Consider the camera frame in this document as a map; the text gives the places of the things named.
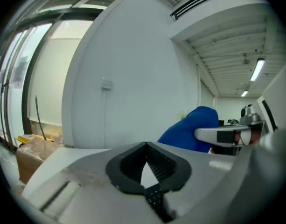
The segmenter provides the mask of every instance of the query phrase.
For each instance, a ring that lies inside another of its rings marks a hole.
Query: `cardboard box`
[[[39,166],[63,144],[48,142],[35,138],[21,146],[16,151],[16,159],[20,181],[27,184],[33,173]]]

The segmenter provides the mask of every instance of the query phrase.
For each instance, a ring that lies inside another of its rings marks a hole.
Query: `black plastic part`
[[[159,184],[145,189],[145,198],[153,211],[166,223],[172,221],[172,217],[167,214],[163,205],[163,193]]]
[[[245,108],[242,108],[241,112],[240,112],[240,116],[244,117],[245,116]]]
[[[145,189],[140,180],[146,162],[159,181],[163,193],[180,190],[192,173],[191,166],[185,159],[151,142],[142,142],[112,158],[107,163],[105,172],[120,191],[143,195]]]
[[[217,131],[216,140],[218,143],[234,143],[234,131]]]
[[[272,112],[271,112],[271,110],[270,110],[270,108],[269,108],[269,106],[265,100],[262,101],[262,104],[263,104],[264,108],[266,109],[267,115],[268,115],[269,120],[272,124],[272,129],[273,129],[273,131],[275,131],[277,129],[277,126],[276,126],[274,118],[272,116]]]

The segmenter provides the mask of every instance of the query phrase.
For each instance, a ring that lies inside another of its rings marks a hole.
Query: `glass door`
[[[0,70],[0,137],[4,139],[6,142],[8,142],[8,137],[6,133],[6,125],[4,120],[4,88],[5,88],[5,81],[6,81],[6,74],[9,70],[9,65],[11,61],[13,60],[14,54],[17,50],[17,47],[19,43],[21,42],[23,36],[25,35],[26,31],[20,32],[16,34],[12,42],[10,43],[10,46],[5,54],[2,67]]]
[[[48,29],[52,24],[44,24],[30,29],[11,70],[9,70],[9,86],[7,97],[5,96],[7,120],[9,123],[10,137],[15,147],[20,146],[17,137],[24,134],[22,122],[22,89],[26,77],[26,72],[33,54]]]
[[[33,54],[52,24],[30,28],[15,35],[0,70],[0,137],[7,146],[19,147],[17,137],[24,134],[22,89]]]

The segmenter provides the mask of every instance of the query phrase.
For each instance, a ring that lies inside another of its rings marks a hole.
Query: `curved white wall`
[[[78,148],[156,141],[197,106],[196,67],[168,38],[170,8],[117,0],[88,29],[63,92],[63,140]],[[102,91],[105,77],[111,91]]]

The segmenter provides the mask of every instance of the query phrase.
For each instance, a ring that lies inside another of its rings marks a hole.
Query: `floor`
[[[0,143],[0,164],[11,189],[19,185],[18,166],[15,153]]]

